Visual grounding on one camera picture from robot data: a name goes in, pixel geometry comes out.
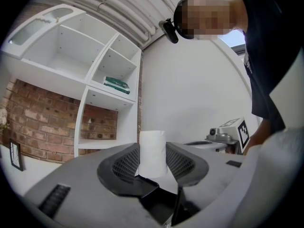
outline paper towel roll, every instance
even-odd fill
[[[140,165],[138,173],[145,178],[166,175],[166,137],[164,131],[141,131],[139,135]]]

